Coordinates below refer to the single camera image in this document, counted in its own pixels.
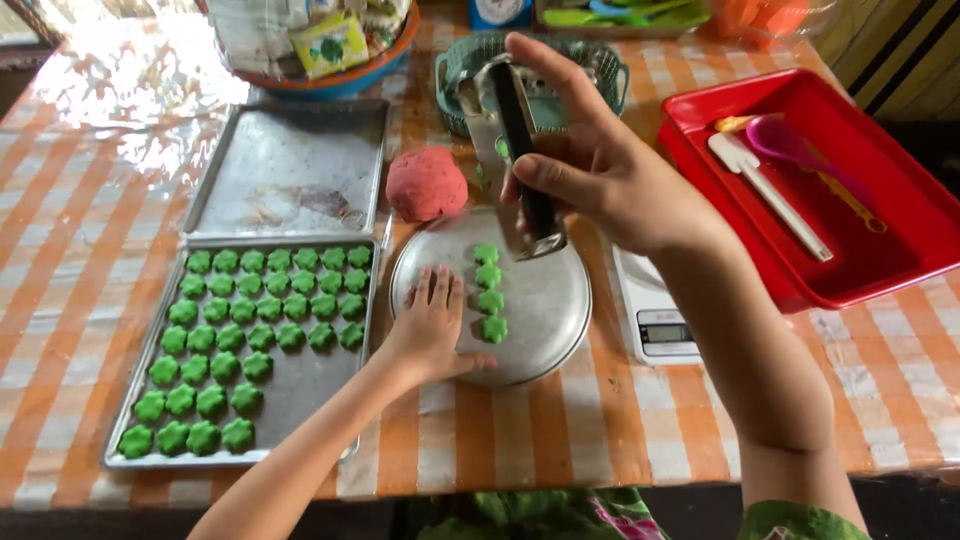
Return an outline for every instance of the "digital kitchen scale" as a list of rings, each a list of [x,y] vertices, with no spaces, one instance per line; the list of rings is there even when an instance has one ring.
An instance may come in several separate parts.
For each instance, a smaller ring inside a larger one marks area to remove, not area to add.
[[[649,258],[613,246],[636,358],[648,365],[703,363],[684,317]]]

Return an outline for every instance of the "green plastic basket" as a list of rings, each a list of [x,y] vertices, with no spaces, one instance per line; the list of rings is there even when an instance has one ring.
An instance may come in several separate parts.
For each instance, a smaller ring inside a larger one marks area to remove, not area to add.
[[[464,69],[474,74],[490,59],[504,53],[506,36],[505,32],[474,34],[458,40],[445,53],[437,56],[433,69],[437,104],[451,133],[469,137],[460,102],[452,91],[446,91],[450,80]],[[583,67],[592,67],[596,73],[597,89],[604,101],[616,115],[623,112],[623,102],[630,84],[630,69],[606,43],[569,37],[530,37],[543,41]],[[531,98],[530,112],[538,132],[558,131],[568,125],[566,114],[557,97]]]

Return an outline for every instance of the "red plastic tray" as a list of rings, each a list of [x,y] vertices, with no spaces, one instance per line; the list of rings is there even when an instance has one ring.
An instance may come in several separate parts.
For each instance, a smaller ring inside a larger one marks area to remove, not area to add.
[[[661,112],[664,147],[740,235],[780,311],[839,309],[960,266],[960,203],[816,73],[788,69],[678,94]],[[770,112],[783,112],[828,160],[866,185],[875,200],[864,206],[887,224],[886,233],[870,232],[815,173],[755,152],[760,171],[833,252],[818,262],[707,147],[715,120]]]

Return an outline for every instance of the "green cookie dough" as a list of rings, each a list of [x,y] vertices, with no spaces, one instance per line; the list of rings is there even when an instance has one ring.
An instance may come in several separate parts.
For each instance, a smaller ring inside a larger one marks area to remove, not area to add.
[[[286,272],[290,268],[290,250],[273,250],[267,257],[267,268],[275,272]]]
[[[133,426],[123,432],[117,451],[126,459],[143,457],[154,447],[154,431],[146,426]]]
[[[310,301],[313,314],[318,317],[329,317],[337,310],[337,297],[322,292]]]
[[[249,298],[241,298],[230,306],[230,318],[234,322],[245,324],[256,316],[256,304]]]
[[[347,262],[354,268],[363,268],[370,262],[370,248],[357,246],[347,253]]]
[[[503,295],[495,290],[485,290],[477,297],[477,307],[488,315],[495,315],[503,309]]]
[[[347,286],[347,290],[350,292],[360,292],[367,288],[367,271],[360,269],[350,270],[344,279],[344,285]]]
[[[247,336],[247,342],[255,351],[269,351],[274,344],[274,329],[270,325],[256,325]]]
[[[247,356],[243,361],[243,376],[248,380],[264,380],[273,369],[274,359],[270,355],[259,351]]]
[[[344,275],[335,270],[330,270],[320,277],[320,290],[326,294],[337,294],[343,284]]]
[[[324,251],[324,266],[327,270],[340,270],[344,267],[344,261],[347,260],[347,254],[344,248],[329,248]]]
[[[172,356],[161,356],[156,359],[154,365],[150,366],[150,380],[154,384],[170,384],[177,378],[177,372],[180,365]]]
[[[167,313],[171,323],[188,325],[197,318],[197,303],[192,300],[180,300],[170,306]]]
[[[233,278],[227,274],[210,276],[210,292],[217,296],[229,296],[233,292]]]
[[[213,269],[217,272],[232,272],[236,270],[240,256],[233,250],[224,250],[213,258]]]
[[[328,348],[336,336],[337,333],[333,331],[330,323],[320,323],[310,329],[310,332],[306,335],[306,340],[310,347],[321,350]]]
[[[500,269],[492,264],[484,264],[477,268],[475,279],[483,288],[492,289],[500,283]]]
[[[340,301],[340,313],[347,318],[353,318],[363,313],[363,297],[359,294],[348,294]]]
[[[294,290],[306,294],[312,291],[314,285],[317,284],[317,277],[314,276],[312,272],[300,270],[294,274],[294,278],[290,281],[290,284],[294,287]]]
[[[186,437],[186,447],[193,455],[209,455],[217,450],[220,442],[220,430],[209,420],[202,420],[190,428]]]
[[[256,250],[245,251],[240,257],[240,267],[248,272],[259,273],[263,270],[263,261],[267,257]]]
[[[287,290],[287,286],[290,285],[290,277],[283,272],[271,272],[267,274],[263,283],[267,286],[268,291],[279,294]]]
[[[256,274],[244,274],[237,278],[237,290],[244,296],[260,292],[260,277]]]
[[[163,414],[167,400],[159,390],[147,390],[133,406],[133,412],[142,422],[153,422]]]
[[[204,320],[208,323],[219,323],[227,317],[230,311],[230,302],[225,298],[212,298],[204,306]]]
[[[473,248],[473,260],[480,264],[493,265],[500,260],[500,255],[493,244],[479,244]]]
[[[303,329],[297,323],[287,323],[276,334],[276,343],[280,349],[289,351],[303,344]]]
[[[283,310],[283,303],[275,296],[261,298],[256,303],[256,314],[265,321],[272,321],[280,316]]]
[[[167,410],[173,414],[183,414],[193,408],[193,401],[197,398],[197,391],[189,384],[170,390],[167,394]]]
[[[283,313],[291,319],[300,319],[306,315],[306,297],[295,292],[283,301]]]
[[[230,323],[217,336],[217,349],[233,351],[243,344],[243,329],[236,323]]]
[[[363,325],[347,323],[340,329],[340,344],[348,349],[356,349],[363,343]]]
[[[204,294],[204,289],[206,289],[204,277],[197,274],[187,274],[180,282],[180,292],[183,296],[200,296]]]
[[[210,349],[217,332],[209,325],[201,325],[186,336],[186,346],[191,351],[201,353]]]
[[[180,371],[183,373],[184,382],[200,384],[206,380],[206,374],[210,371],[210,361],[204,355],[193,355]]]
[[[202,274],[210,269],[210,252],[201,250],[190,254],[186,260],[186,267],[191,272]]]
[[[168,355],[175,355],[183,350],[186,345],[186,330],[183,327],[170,327],[163,331],[163,337],[160,338],[160,347]]]
[[[496,315],[483,320],[483,338],[490,343],[499,343],[507,337],[507,321]]]
[[[297,254],[294,255],[294,262],[297,264],[298,268],[304,270],[313,270],[317,266],[317,260],[320,257],[317,256],[317,252],[311,249],[302,249],[298,250]]]
[[[186,451],[186,436],[190,427],[174,420],[156,433],[156,446],[163,455],[180,455]]]
[[[241,414],[254,410],[262,402],[263,392],[252,382],[237,384],[233,389],[233,395],[230,396],[230,405]]]
[[[253,422],[237,418],[224,426],[224,446],[234,454],[241,454],[253,443]]]
[[[217,382],[229,382],[236,377],[240,361],[234,353],[217,353],[210,362],[210,373]]]
[[[220,384],[208,386],[197,394],[197,412],[204,418],[213,418],[227,408],[227,391]]]

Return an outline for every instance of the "table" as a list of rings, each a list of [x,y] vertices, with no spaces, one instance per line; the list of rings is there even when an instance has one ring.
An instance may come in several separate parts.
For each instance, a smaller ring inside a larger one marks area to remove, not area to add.
[[[435,54],[468,33],[466,13],[423,15],[408,59],[364,94],[394,104],[390,156],[450,145],[471,177],[470,144],[445,131],[431,74]],[[614,46],[631,69],[623,119],[651,143],[660,100],[678,91],[796,65],[829,75],[807,43],[777,53],[697,37]],[[82,28],[0,123],[0,507],[205,505],[242,473],[114,474],[99,456],[227,105],[248,99],[198,16],[112,21]],[[414,230],[396,224],[394,254]],[[703,368],[628,358],[609,246],[582,221],[571,234],[595,306],[570,361],[504,392],[453,381],[411,392],[364,430],[318,497],[739,477],[732,424]],[[386,297],[383,287],[381,336]],[[958,298],[952,273],[787,317],[828,377],[849,471],[960,463]]]

